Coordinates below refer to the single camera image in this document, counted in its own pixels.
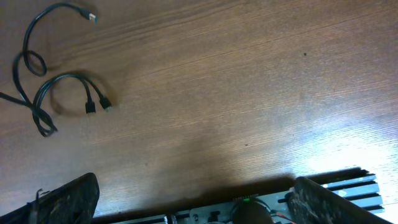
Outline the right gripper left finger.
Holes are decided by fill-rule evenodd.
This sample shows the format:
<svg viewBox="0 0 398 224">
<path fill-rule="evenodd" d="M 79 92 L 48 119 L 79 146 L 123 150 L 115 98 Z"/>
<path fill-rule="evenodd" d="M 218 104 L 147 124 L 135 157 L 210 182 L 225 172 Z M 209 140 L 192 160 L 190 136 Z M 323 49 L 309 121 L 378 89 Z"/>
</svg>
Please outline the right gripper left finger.
<svg viewBox="0 0 398 224">
<path fill-rule="evenodd" d="M 1 223 L 91 223 L 100 197 L 98 180 L 89 172 L 1 216 Z"/>
</svg>

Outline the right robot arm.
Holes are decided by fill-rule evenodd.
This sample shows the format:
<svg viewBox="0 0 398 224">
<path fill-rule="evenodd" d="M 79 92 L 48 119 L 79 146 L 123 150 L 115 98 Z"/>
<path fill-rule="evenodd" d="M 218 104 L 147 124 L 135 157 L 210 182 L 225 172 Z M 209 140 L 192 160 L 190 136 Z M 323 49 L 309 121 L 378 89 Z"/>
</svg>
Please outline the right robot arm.
<svg viewBox="0 0 398 224">
<path fill-rule="evenodd" d="M 374 174 L 318 184 L 306 177 L 284 192 L 129 218 L 127 223 L 275 224 L 386 223 L 382 197 Z M 96 176 L 87 173 L 53 191 L 38 190 L 35 200 L 1 216 L 1 223 L 94 223 L 100 196 Z"/>
</svg>

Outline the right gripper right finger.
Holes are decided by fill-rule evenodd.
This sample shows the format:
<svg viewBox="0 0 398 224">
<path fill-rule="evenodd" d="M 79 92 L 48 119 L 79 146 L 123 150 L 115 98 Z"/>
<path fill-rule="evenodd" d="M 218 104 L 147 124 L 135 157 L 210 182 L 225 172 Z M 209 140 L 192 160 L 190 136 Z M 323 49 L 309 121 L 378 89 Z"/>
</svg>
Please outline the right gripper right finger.
<svg viewBox="0 0 398 224">
<path fill-rule="evenodd" d="M 389 224 L 375 176 L 320 185 L 299 177 L 286 195 L 294 223 Z"/>
</svg>

